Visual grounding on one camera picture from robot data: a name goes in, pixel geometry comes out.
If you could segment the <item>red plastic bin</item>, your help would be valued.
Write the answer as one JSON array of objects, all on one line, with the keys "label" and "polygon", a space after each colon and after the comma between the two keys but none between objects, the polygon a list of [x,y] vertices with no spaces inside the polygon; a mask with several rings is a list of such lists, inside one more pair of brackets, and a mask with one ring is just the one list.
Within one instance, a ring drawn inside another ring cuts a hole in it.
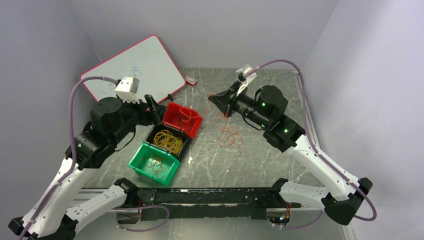
[{"label": "red plastic bin", "polygon": [[162,123],[183,131],[190,139],[194,139],[203,118],[192,108],[182,106],[175,102],[167,104]]}]

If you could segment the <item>green plastic bin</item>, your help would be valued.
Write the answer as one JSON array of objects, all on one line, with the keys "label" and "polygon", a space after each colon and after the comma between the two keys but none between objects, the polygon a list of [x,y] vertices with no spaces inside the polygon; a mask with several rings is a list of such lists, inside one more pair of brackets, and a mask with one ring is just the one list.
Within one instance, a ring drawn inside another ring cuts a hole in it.
[{"label": "green plastic bin", "polygon": [[143,143],[127,165],[137,175],[145,176],[168,187],[180,162],[171,154]]}]

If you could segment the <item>aluminium table edge rail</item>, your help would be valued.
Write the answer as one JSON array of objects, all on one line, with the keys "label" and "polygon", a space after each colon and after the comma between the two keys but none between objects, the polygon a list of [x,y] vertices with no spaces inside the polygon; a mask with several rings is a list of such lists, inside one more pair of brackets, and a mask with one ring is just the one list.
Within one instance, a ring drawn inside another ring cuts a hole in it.
[{"label": "aluminium table edge rail", "polygon": [[299,95],[302,97],[301,103],[302,103],[302,109],[303,109],[303,116],[304,116],[304,125],[305,125],[305,131],[306,131],[306,138],[310,145],[310,151],[314,153],[317,160],[321,163],[326,165],[326,163],[323,161],[323,159],[319,156],[317,149],[320,147],[317,133],[315,130],[314,123],[312,121],[311,112],[308,105],[307,100],[307,94],[306,94],[306,88],[304,80],[302,79],[302,75],[297,71],[293,71],[293,77],[297,81]]}]

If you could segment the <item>small red white box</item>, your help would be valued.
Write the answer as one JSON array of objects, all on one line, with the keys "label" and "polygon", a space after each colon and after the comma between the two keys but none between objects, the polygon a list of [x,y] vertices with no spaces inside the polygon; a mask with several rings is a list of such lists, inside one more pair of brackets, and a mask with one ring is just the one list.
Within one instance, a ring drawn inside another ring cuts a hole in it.
[{"label": "small red white box", "polygon": [[193,77],[188,76],[188,75],[184,78],[184,81],[187,84],[189,84],[189,85],[191,85],[193,87],[198,83],[198,81],[196,79],[194,79]]}]

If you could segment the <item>black plastic bin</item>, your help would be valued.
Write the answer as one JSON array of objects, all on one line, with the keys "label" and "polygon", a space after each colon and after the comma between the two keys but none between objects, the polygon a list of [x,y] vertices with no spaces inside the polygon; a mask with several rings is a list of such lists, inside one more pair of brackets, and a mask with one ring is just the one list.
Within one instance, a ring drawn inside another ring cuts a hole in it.
[{"label": "black plastic bin", "polygon": [[192,139],[177,128],[161,124],[154,125],[143,142],[171,154],[181,163],[184,160]]}]

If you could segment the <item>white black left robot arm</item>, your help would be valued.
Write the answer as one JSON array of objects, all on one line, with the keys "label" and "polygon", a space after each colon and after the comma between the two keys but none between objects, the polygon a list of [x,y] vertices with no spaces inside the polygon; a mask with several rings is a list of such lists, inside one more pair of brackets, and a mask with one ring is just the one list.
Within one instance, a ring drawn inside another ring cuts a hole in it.
[{"label": "white black left robot arm", "polygon": [[87,224],[110,210],[128,210],[139,200],[139,189],[127,178],[116,180],[96,197],[70,207],[75,195],[118,144],[137,126],[159,125],[167,108],[151,95],[145,102],[105,97],[90,111],[90,122],[82,133],[70,134],[70,146],[61,166],[36,205],[24,216],[13,218],[8,227],[29,240],[72,240]]}]

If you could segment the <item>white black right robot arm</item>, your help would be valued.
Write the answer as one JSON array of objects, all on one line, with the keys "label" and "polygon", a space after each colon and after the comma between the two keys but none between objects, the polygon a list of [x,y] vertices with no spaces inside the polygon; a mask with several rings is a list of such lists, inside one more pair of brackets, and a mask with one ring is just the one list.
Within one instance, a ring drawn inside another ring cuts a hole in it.
[{"label": "white black right robot arm", "polygon": [[208,100],[226,118],[240,114],[246,124],[263,132],[272,147],[298,161],[323,184],[314,187],[281,178],[272,186],[270,202],[275,207],[285,203],[315,207],[343,226],[358,219],[357,211],[363,201],[369,200],[373,183],[348,173],[310,142],[305,129],[285,115],[288,100],[276,86],[263,86],[254,97],[249,97],[246,90],[238,92],[240,88],[241,82],[236,81],[229,89],[211,94]]}]

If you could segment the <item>pink framed whiteboard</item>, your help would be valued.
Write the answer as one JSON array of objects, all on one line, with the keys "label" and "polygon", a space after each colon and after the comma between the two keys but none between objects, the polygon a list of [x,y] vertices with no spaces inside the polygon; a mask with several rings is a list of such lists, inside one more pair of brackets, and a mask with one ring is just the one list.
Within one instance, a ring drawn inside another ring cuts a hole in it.
[{"label": "pink framed whiteboard", "polygon": [[152,95],[158,102],[186,84],[181,71],[156,35],[137,42],[80,75],[87,77],[135,77],[139,80],[136,96]]}]

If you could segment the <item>black base frame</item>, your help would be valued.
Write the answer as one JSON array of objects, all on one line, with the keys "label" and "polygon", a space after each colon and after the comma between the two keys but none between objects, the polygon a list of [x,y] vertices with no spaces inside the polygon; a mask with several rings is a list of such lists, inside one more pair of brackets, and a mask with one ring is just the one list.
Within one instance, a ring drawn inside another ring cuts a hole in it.
[{"label": "black base frame", "polygon": [[269,187],[236,188],[139,188],[121,205],[125,209],[164,206],[167,210],[142,211],[143,221],[171,219],[238,218],[266,220],[269,214],[283,213],[286,207],[299,208],[299,203],[286,203]]}]

